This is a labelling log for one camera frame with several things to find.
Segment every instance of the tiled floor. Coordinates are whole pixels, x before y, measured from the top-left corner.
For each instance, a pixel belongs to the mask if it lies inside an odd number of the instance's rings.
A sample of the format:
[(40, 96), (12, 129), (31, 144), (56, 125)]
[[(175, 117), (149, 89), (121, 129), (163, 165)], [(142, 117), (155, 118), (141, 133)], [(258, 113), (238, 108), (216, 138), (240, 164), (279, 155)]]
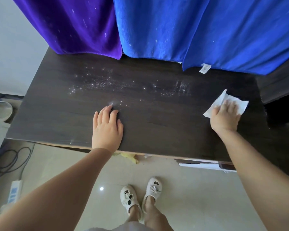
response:
[[(36, 144), (23, 173), (22, 196), (84, 156)], [(7, 199), (9, 180), (17, 178), (5, 176), (0, 180), (0, 206)], [(122, 224), (127, 213), (119, 199), (121, 188), (133, 185), (142, 199), (152, 176), (162, 179), (157, 207), (174, 230), (265, 230), (236, 173), (180, 167), (173, 159), (159, 157), (141, 158), (135, 165), (122, 156), (113, 156), (101, 171), (76, 230)]]

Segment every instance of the purple towel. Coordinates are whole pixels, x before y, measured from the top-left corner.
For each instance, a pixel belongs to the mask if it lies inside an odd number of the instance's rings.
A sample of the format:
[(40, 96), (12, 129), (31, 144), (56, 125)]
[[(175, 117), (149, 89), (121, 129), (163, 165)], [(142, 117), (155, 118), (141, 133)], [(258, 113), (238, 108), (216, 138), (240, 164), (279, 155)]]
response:
[(113, 0), (14, 2), (56, 53), (94, 53), (121, 58)]

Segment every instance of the right hand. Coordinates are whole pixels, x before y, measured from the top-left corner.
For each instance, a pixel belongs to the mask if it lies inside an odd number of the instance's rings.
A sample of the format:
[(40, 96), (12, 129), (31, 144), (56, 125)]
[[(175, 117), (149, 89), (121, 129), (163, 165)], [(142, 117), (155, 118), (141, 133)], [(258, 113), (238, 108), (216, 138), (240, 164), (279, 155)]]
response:
[(117, 120), (118, 110), (110, 113), (112, 105), (103, 108), (100, 113), (95, 112), (93, 117), (92, 149), (104, 148), (111, 154), (118, 150), (122, 136), (123, 124)]
[(241, 115), (237, 114), (238, 106), (235, 101), (226, 100), (221, 107), (215, 107), (211, 115), (211, 127), (217, 133), (223, 131), (237, 131)]

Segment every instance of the white slipper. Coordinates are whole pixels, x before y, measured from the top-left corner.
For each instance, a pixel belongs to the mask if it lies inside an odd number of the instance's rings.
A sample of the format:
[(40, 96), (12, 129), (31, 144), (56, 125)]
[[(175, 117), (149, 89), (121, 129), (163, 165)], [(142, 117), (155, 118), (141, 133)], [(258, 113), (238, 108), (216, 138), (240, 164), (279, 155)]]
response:
[(141, 204), (141, 209), (142, 209), (143, 213), (146, 214), (146, 211), (144, 209), (145, 208), (144, 205), (145, 205), (146, 198), (150, 195), (150, 196), (152, 196), (155, 199), (155, 203), (156, 203), (156, 200), (161, 195), (162, 186), (163, 186), (162, 182), (156, 177), (152, 177), (149, 180), (148, 185), (147, 185), (147, 192), (146, 192), (145, 197), (142, 200), (142, 204)]
[(140, 215), (139, 220), (142, 219), (141, 207), (137, 200), (136, 192), (131, 185), (127, 185), (122, 188), (120, 192), (120, 200), (121, 200), (122, 205), (126, 208), (128, 215), (130, 215), (129, 209), (132, 206), (137, 205), (139, 208), (139, 215)]

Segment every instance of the table top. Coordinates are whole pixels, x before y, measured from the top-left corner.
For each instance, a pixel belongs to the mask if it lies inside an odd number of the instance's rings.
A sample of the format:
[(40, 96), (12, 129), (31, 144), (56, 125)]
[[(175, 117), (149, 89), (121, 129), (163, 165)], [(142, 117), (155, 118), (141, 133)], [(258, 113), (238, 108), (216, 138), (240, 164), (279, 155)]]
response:
[(50, 48), (7, 138), (90, 148), (95, 111), (113, 104), (124, 124), (121, 151), (230, 161), (203, 113), (227, 93), (249, 100), (238, 131), (281, 167), (289, 162), (289, 130), (269, 129), (253, 75), (123, 56), (58, 55)]

